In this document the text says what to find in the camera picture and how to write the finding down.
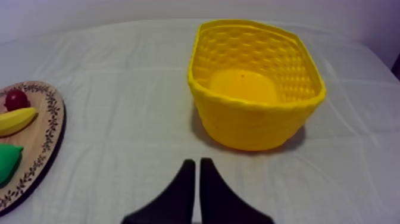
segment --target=green toy fruit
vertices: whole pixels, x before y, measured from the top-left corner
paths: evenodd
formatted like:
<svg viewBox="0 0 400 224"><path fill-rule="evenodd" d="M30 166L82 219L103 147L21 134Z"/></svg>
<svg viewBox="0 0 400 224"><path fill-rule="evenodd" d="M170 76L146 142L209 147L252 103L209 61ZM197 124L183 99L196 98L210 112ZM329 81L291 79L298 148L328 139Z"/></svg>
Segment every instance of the green toy fruit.
<svg viewBox="0 0 400 224"><path fill-rule="evenodd" d="M16 170L16 164L22 158L22 146L0 144L0 186L8 182Z"/></svg>

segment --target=toy fruit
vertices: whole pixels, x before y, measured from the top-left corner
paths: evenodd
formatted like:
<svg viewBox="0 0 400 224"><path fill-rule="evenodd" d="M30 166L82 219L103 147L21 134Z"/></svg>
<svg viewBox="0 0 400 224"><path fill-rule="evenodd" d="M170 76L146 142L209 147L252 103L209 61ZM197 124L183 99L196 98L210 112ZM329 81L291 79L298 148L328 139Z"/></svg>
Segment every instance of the toy fruit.
<svg viewBox="0 0 400 224"><path fill-rule="evenodd" d="M5 98L4 106L8 111L18 110L29 106L28 97L21 90L15 89L9 91Z"/></svg>
<svg viewBox="0 0 400 224"><path fill-rule="evenodd" d="M26 127L36 115L33 107L0 114L0 137L11 135Z"/></svg>
<svg viewBox="0 0 400 224"><path fill-rule="evenodd" d="M16 164L21 158L22 146L0 144L0 185L3 185L14 174Z"/></svg>

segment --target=table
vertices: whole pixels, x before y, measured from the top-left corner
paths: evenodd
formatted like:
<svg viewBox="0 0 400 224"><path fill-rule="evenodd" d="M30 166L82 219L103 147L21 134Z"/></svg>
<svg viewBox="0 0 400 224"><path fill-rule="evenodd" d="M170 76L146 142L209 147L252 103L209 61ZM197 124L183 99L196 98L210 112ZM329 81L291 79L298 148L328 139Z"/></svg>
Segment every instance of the table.
<svg viewBox="0 0 400 224"><path fill-rule="evenodd" d="M399 223L400 85L390 70L346 37L270 21L305 42L327 98L283 152L232 151L205 133L186 83L203 21L134 21L0 45L0 88L41 80L67 110L53 167L0 223L120 223L185 158L201 157L276 223ZM198 198L194 209L199 223Z"/></svg>

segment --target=basket rim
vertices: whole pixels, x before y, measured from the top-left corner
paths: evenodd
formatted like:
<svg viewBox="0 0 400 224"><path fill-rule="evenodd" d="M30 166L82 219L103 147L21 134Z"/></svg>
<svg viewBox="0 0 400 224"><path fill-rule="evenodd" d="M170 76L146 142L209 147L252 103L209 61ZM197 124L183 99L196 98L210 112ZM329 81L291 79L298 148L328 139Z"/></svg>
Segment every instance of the basket rim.
<svg viewBox="0 0 400 224"><path fill-rule="evenodd" d="M310 99L306 99L306 100L302 100L302 101L280 102L280 103L276 103L276 104L267 104L267 103L248 101L245 99L237 99L237 98L229 97L226 95L218 94L218 93L211 91L211 90L203 87L202 85L200 85L193 77L193 72L192 72L193 61L194 61L194 56L196 54L196 50L197 50L198 43L199 43L200 32L203 31L205 26L212 26L215 24L222 24L222 23L229 23L229 25L231 25L231 26L237 25L237 26L256 26L257 28L272 28L272 29L276 29L280 32L283 32L285 34L292 35L294 38L296 38L296 44L305 50L306 56L310 59L311 65L312 65L313 69L316 71L316 74L318 76L318 81L320 82L320 85L321 85L321 91L318 93L318 95L316 95ZM251 20L213 20L213 21L208 21L206 23L201 24L199 26L199 28L197 29L197 33L196 33L195 44L193 47L192 56L190 58L189 71L187 73L187 81L188 81L188 84L192 91L195 91L195 92L199 93L200 95L203 95L203 96L209 98L212 101L222 102L223 104L229 105L231 107L247 108L250 110L259 110L259 109L265 110L265 109L272 109L272 108L294 109L294 108L315 107L316 105L319 105L320 103L322 103L322 101L325 99L325 96L326 96L325 83L321 77L321 74L320 74L317 66L315 65L313 58L311 57L310 53L308 52L307 48L305 47L303 41L301 41L301 39L297 35L295 35L291 32L288 32L286 30L283 30L283 29L275 27L275 26L257 23L257 22L251 21Z"/></svg>

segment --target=red apple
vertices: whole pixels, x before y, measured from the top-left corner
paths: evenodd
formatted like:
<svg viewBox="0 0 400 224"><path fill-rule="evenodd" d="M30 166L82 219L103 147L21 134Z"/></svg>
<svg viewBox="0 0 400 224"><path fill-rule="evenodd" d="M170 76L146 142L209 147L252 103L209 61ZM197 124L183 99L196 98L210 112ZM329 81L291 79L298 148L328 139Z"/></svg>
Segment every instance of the red apple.
<svg viewBox="0 0 400 224"><path fill-rule="evenodd" d="M5 98L4 106L8 111L29 107L28 97L24 92L18 89L9 91Z"/></svg>

